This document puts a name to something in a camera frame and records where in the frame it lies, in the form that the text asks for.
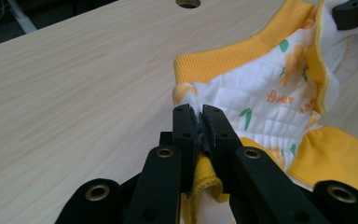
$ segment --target metal grommet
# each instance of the metal grommet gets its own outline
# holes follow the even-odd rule
[[[347,189],[339,185],[329,185],[327,192],[335,199],[343,203],[356,203],[357,198]]]
[[[261,157],[261,154],[258,151],[253,150],[253,149],[245,149],[243,151],[243,155],[250,159],[258,159]]]
[[[104,199],[109,194],[109,187],[105,184],[93,185],[86,192],[86,199],[97,202]]]
[[[169,158],[173,155],[173,150],[169,148],[161,148],[157,151],[157,155],[161,158]]]

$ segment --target wood grain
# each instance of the wood grain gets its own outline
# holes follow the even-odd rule
[[[174,57],[241,41],[281,4],[123,0],[0,44],[0,223],[53,223],[81,184],[140,172],[172,128]],[[324,122],[358,136],[358,78]]]

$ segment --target hole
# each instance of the hole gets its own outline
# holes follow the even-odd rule
[[[176,0],[176,4],[183,8],[196,8],[201,5],[200,0]]]
[[[157,155],[161,158],[169,158],[173,155],[173,151],[168,148],[162,148],[157,151]]]
[[[254,151],[252,149],[245,149],[243,151],[243,155],[245,155],[247,158],[250,158],[250,159],[258,159],[261,157],[259,152]]]
[[[142,218],[145,221],[155,221],[158,218],[158,209],[155,207],[146,208],[142,212]]]
[[[306,213],[304,211],[300,211],[300,210],[295,211],[293,213],[293,218],[297,222],[302,222],[302,223],[310,222],[310,216],[308,215],[308,213]]]
[[[91,202],[98,202],[109,194],[109,187],[105,184],[93,185],[86,192],[86,199]]]
[[[356,203],[357,199],[350,191],[347,189],[338,186],[330,185],[327,187],[327,192],[333,196],[333,198],[343,202],[343,203]]]

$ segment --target wooden table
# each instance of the wooden table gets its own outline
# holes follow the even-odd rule
[[[123,0],[1,44],[0,223],[53,223],[83,183],[139,173],[172,129],[174,57],[241,41],[281,4]],[[324,124],[358,137],[350,83]]]

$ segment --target light wood surface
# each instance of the light wood surface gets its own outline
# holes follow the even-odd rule
[[[176,55],[258,32],[282,0],[122,0],[0,45],[0,223],[53,223],[83,183],[139,173],[172,129]],[[331,124],[358,136],[358,74]]]

